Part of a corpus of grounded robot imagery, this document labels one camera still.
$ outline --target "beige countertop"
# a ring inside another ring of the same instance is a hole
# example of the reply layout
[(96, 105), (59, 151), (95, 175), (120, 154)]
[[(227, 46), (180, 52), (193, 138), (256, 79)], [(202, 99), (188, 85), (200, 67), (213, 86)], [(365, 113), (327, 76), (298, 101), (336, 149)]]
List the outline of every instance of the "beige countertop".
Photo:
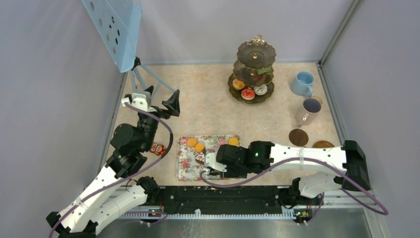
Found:
[[(174, 134), (174, 143), (167, 156), (158, 164), (141, 174), (154, 177), (159, 185), (205, 185), (202, 181), (179, 181), (176, 176), (176, 146), (180, 136), (237, 134), (241, 137), (242, 146), (248, 147), (255, 140), (271, 141), (282, 145), (294, 146), (288, 138), (289, 132), (297, 128), (294, 119), (298, 106), (305, 99), (290, 91), (290, 84), (299, 71), (309, 71), (314, 77), (314, 96), (319, 96), (322, 109), (315, 121), (303, 126), (309, 136), (306, 146), (319, 140), (327, 140), (335, 146), (339, 145), (331, 112), (327, 104), (322, 83), (315, 63), (275, 63), (274, 93), (265, 102), (249, 105), (239, 102), (231, 96), (227, 80), (232, 74), (232, 64), (198, 64), (198, 65), (162, 65), (150, 66), (152, 71), (162, 77), (169, 85), (180, 90), (180, 117), (171, 117), (166, 123)], [(138, 67), (146, 84), (156, 87), (157, 80)], [(127, 77), (124, 93), (130, 94), (130, 75)], [(172, 93), (161, 86), (152, 101), (154, 106), (162, 106), (162, 100), (167, 100)], [(115, 126), (122, 123), (136, 125), (137, 113), (120, 105)], [(160, 125), (157, 129), (155, 142), (167, 146), (169, 133)], [(114, 148), (110, 146), (108, 158)], [(144, 153), (151, 163), (158, 157), (152, 153)], [(273, 171), (248, 183), (247, 185), (289, 185), (297, 177), (313, 174), (303, 171)], [(217, 183), (233, 183), (240, 179), (215, 180)]]

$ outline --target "metal floor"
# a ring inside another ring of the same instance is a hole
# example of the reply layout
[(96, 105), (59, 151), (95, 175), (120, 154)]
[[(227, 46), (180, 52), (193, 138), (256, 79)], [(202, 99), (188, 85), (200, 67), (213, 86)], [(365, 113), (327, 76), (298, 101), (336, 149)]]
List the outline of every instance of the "metal floor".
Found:
[(363, 209), (323, 209), (309, 226), (290, 220), (167, 220), (148, 228), (118, 219), (98, 238), (371, 238)]

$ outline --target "light blue mug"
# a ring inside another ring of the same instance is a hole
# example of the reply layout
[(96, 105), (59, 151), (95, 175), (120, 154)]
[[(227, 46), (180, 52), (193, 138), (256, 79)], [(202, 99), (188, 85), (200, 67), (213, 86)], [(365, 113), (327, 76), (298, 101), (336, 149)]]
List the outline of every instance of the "light blue mug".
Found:
[(314, 76), (306, 71), (301, 71), (296, 74), (290, 89), (297, 95), (305, 95), (306, 97), (312, 96), (314, 89), (312, 84), (314, 83)]

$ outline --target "cable tie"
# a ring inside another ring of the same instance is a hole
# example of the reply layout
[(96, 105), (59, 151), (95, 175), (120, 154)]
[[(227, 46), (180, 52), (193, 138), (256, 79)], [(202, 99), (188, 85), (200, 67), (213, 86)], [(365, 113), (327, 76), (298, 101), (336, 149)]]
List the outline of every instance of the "cable tie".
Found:
[(76, 198), (76, 205), (78, 205), (79, 207), (85, 210), (88, 209), (88, 206), (84, 202), (82, 202), (82, 198), (80, 196)]
[(301, 159), (300, 159), (300, 170), (303, 170), (303, 163), (304, 163), (304, 161), (305, 161), (305, 158), (304, 158), (304, 156), (303, 156), (303, 152), (304, 152), (303, 147), (300, 147), (300, 148), (299, 148), (299, 157), (301, 158)]

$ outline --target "cupcake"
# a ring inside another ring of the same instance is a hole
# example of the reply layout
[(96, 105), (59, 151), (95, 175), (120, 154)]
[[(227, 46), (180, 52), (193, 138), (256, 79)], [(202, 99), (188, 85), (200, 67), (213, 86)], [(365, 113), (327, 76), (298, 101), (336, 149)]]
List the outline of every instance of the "cupcake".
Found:
[(236, 90), (241, 90), (241, 89), (243, 89), (245, 87), (245, 83), (244, 82), (242, 82), (241, 80), (239, 80), (239, 79), (234, 79), (233, 80), (233, 88), (234, 89), (236, 89)]

